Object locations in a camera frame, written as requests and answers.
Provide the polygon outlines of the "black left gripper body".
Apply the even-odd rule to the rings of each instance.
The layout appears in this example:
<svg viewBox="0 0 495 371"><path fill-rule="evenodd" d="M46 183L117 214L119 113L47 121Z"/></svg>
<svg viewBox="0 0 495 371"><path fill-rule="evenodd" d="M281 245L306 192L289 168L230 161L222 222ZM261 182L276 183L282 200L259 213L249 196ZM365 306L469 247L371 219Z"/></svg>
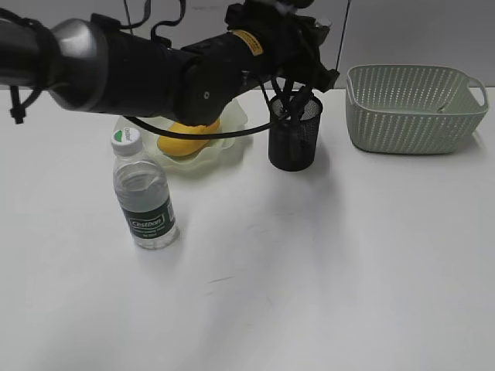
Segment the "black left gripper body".
<svg viewBox="0 0 495 371"><path fill-rule="evenodd" d="M322 93L335 87L340 73L327 69L320 46L330 26L299 15L312 1L244 1L227 7L227 30L251 53L267 60L268 73L306 85Z"/></svg>

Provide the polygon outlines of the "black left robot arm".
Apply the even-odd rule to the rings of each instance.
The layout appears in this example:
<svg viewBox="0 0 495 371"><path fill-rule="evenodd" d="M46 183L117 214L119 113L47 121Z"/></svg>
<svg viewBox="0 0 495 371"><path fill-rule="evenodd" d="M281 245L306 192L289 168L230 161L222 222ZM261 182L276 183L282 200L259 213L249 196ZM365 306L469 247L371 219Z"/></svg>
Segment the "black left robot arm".
<svg viewBox="0 0 495 371"><path fill-rule="evenodd" d="M165 117L213 123L239 95L279 77L304 96L327 92L339 76L324 67L320 48L329 27L299 14L307 1L229 5L225 33L179 49L152 29L133 34L106 15L68 19L53 28L1 11L1 83L10 114L21 124L48 92L64 109L122 117Z"/></svg>

